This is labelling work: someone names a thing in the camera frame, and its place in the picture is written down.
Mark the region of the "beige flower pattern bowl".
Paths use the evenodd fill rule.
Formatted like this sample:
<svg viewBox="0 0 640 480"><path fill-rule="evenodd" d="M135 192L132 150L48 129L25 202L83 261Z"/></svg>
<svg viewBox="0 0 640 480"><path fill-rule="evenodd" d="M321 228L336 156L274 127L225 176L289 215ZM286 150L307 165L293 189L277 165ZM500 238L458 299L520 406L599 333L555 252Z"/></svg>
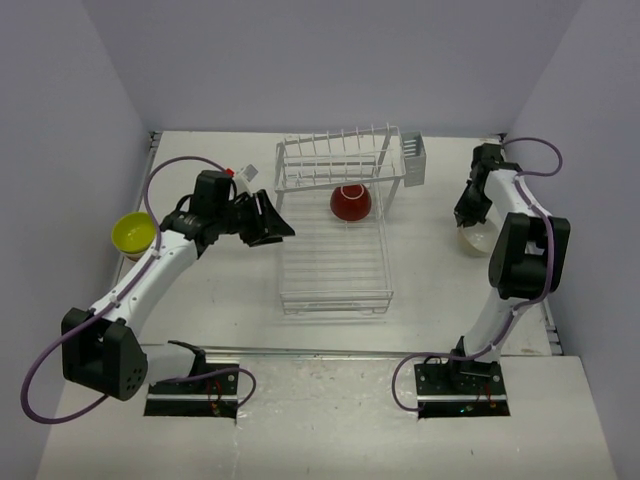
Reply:
<svg viewBox="0 0 640 480"><path fill-rule="evenodd" d="M488 257L493 253L498 235L497 226L489 219L471 227L458 227L458 247L465 255Z"/></svg>

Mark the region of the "dark red bowl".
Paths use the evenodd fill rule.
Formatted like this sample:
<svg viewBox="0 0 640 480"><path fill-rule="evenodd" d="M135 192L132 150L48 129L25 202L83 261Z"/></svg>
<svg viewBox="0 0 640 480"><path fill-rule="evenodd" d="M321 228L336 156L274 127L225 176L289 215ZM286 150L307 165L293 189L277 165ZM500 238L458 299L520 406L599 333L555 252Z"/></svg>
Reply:
<svg viewBox="0 0 640 480"><path fill-rule="evenodd" d="M372 197L363 184L336 187L330 198L331 212L340 220L357 222L372 209Z"/></svg>

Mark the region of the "lime green bowl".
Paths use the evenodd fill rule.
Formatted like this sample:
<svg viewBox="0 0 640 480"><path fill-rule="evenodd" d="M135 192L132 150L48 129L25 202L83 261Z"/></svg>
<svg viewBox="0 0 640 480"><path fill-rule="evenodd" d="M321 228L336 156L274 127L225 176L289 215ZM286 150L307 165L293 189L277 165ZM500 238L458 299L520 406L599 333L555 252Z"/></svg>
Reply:
<svg viewBox="0 0 640 480"><path fill-rule="evenodd" d="M156 236L149 214L133 212L119 219L111 231L113 245L122 253L133 254L146 250Z"/></svg>

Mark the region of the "cream speckled bowl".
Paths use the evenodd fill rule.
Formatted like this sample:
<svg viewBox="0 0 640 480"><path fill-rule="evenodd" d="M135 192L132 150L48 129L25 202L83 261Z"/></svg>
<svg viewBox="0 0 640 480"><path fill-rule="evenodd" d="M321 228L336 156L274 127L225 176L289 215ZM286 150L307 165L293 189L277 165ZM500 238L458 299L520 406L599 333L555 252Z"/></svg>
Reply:
<svg viewBox="0 0 640 480"><path fill-rule="evenodd" d="M137 251L137 252L124 252L123 256L128 259L131 260L133 262L137 262L138 260L140 260L143 255L146 253L146 249Z"/></svg>

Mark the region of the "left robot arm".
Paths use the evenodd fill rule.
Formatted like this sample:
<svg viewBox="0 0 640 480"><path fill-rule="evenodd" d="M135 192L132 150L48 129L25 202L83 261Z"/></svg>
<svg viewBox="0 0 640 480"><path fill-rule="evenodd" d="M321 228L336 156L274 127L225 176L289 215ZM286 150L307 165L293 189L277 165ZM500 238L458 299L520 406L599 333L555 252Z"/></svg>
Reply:
<svg viewBox="0 0 640 480"><path fill-rule="evenodd" d="M193 193L163 219L155 244L124 279L90 309L73 308L64 316L64 378L121 401L160 382L198 392L211 375L203 349L180 341L142 346L138 336L149 315L221 236L236 235L257 247L294 233L265 190L242 191L228 173L202 171Z"/></svg>

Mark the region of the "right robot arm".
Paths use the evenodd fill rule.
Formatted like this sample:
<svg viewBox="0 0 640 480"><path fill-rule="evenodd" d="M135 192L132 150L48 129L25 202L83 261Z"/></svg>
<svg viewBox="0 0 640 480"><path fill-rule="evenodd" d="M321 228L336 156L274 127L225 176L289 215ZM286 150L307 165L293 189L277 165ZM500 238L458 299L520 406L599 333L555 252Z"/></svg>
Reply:
<svg viewBox="0 0 640 480"><path fill-rule="evenodd" d="M470 176L454 208L456 224L483 224L494 208L502 226L489 261L490 295L447 362L446 380L456 392L500 374L502 346L521 314L559 286L571 226L535 199L525 182L533 174L506 161L498 144L473 150Z"/></svg>

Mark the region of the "white perforated cutlery holder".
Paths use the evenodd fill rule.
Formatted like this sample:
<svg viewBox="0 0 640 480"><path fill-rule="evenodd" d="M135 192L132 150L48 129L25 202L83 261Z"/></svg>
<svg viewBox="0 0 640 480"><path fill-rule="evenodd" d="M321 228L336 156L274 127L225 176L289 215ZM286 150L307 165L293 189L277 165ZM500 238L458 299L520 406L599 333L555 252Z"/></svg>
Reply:
<svg viewBox="0 0 640 480"><path fill-rule="evenodd" d="M423 185L427 155L421 133L418 131L402 133L400 141L405 168L404 187L411 188Z"/></svg>

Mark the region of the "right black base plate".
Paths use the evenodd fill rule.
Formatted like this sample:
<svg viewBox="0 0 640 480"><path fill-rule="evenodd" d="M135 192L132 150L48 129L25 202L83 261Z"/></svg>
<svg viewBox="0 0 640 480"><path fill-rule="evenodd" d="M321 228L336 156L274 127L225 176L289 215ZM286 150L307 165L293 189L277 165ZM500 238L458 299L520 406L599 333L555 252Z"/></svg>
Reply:
<svg viewBox="0 0 640 480"><path fill-rule="evenodd" d="M497 362L419 363L414 373L419 419L510 415Z"/></svg>

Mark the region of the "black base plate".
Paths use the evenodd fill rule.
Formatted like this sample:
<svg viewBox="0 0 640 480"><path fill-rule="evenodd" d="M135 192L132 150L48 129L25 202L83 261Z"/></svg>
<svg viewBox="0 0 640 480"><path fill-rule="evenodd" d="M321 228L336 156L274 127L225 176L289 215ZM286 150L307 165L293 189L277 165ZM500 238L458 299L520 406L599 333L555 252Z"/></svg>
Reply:
<svg viewBox="0 0 640 480"><path fill-rule="evenodd" d="M414 373L419 419L510 415L497 362L419 363Z"/></svg>
<svg viewBox="0 0 640 480"><path fill-rule="evenodd" d="M205 372L233 369L197 382L150 385L145 400L146 417L237 419L238 364L207 364Z"/></svg>

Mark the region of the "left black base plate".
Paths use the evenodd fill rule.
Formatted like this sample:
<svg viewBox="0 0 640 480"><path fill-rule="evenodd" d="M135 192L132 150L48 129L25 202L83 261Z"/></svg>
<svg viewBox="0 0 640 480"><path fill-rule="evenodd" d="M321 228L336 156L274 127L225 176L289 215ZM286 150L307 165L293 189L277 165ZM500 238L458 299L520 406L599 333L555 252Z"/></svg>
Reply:
<svg viewBox="0 0 640 480"><path fill-rule="evenodd" d="M237 419L238 364L207 364L205 372L233 369L197 382L150 385L145 400L146 417Z"/></svg>

